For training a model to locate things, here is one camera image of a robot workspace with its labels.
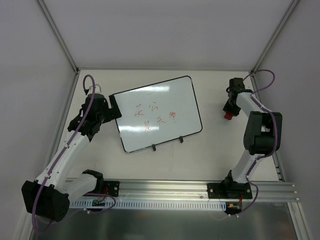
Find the red bone-shaped eraser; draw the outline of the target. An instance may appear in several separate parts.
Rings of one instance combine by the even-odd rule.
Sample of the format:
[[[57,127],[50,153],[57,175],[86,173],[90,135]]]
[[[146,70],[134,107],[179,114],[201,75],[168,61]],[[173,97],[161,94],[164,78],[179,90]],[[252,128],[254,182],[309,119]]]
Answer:
[[[224,115],[224,118],[227,119],[227,120],[231,120],[231,119],[233,118],[233,115],[228,112],[228,113],[226,113],[226,114]]]

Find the white whiteboard black frame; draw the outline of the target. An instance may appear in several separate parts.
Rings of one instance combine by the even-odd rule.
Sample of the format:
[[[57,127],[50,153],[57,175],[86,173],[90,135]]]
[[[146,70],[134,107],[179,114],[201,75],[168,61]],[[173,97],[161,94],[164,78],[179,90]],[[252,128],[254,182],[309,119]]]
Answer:
[[[188,75],[113,94],[123,150],[133,153],[198,134],[203,124]]]

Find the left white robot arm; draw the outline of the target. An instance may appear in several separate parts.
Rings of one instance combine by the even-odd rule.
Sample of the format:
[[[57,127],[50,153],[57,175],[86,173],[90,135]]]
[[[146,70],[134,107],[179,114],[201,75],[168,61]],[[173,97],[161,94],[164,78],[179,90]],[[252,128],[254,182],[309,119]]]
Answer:
[[[92,141],[102,124],[121,114],[117,106],[109,107],[101,93],[89,94],[79,114],[70,122],[60,150],[34,180],[22,186],[22,196],[28,213],[53,222],[62,221],[70,204],[84,195],[114,200],[119,195],[119,181],[107,181],[102,173],[87,169],[80,177],[67,183],[69,172],[76,165],[82,150]]]

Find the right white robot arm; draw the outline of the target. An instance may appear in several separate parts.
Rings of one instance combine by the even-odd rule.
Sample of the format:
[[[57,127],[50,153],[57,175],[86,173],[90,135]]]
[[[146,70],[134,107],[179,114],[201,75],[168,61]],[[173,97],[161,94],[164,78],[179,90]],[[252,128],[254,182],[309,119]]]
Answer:
[[[232,78],[226,89],[228,100],[223,107],[224,118],[231,120],[242,111],[248,117],[243,136],[244,152],[237,165],[222,182],[223,192],[235,198],[250,186],[250,175],[260,162],[272,156],[281,145],[283,116],[266,108],[247,89],[242,78]]]

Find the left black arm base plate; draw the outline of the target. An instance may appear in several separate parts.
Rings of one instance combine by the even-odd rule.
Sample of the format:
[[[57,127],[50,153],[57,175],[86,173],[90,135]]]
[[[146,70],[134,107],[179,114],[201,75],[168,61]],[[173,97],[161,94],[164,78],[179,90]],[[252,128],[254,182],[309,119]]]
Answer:
[[[120,182],[116,180],[104,180],[102,190],[104,194],[116,198],[119,196]]]

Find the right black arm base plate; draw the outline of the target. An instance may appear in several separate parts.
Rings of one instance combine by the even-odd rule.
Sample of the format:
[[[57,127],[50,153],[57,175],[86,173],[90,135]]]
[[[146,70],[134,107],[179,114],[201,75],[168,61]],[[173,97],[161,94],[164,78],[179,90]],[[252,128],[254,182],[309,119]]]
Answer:
[[[253,198],[249,183],[208,183],[207,194],[209,199],[240,199],[250,200]]]

